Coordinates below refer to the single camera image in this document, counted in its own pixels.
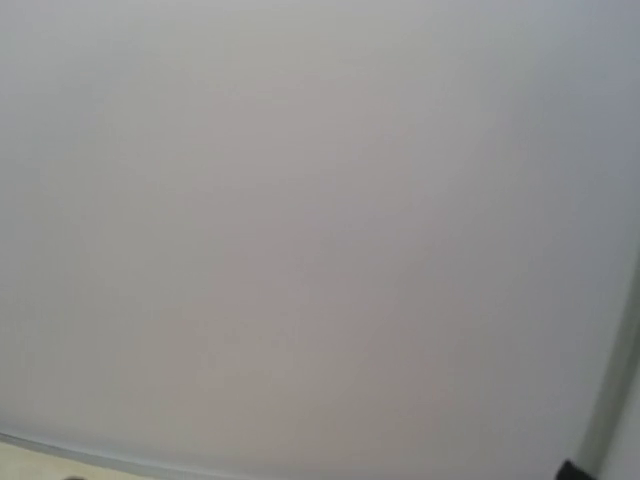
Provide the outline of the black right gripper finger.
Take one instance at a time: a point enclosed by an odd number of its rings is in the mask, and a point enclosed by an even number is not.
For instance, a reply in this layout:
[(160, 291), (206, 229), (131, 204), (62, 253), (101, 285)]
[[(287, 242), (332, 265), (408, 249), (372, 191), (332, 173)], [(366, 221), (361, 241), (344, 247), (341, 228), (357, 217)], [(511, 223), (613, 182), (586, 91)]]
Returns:
[(571, 461), (566, 460), (558, 469), (556, 480), (590, 480), (590, 475)]

